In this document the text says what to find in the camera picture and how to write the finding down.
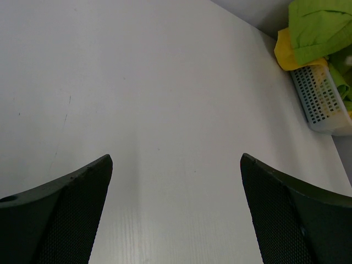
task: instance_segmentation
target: laundry basket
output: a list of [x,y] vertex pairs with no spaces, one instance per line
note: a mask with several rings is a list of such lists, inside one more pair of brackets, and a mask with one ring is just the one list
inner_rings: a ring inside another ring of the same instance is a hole
[[352,135],[352,120],[329,69],[322,65],[312,65],[290,73],[310,128],[330,135]]

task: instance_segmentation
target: white table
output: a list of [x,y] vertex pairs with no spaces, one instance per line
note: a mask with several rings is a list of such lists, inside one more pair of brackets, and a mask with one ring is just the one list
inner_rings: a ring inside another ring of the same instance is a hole
[[260,263],[239,160],[337,193],[274,41],[208,0],[0,3],[0,195],[114,160],[90,263]]

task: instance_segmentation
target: yellow cloth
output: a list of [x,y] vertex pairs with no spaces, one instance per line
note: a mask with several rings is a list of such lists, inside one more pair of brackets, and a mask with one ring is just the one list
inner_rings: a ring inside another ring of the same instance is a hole
[[328,65],[324,58],[316,59],[303,65],[298,65],[291,46],[290,32],[288,27],[278,32],[274,53],[277,62],[283,70],[295,70],[308,65]]

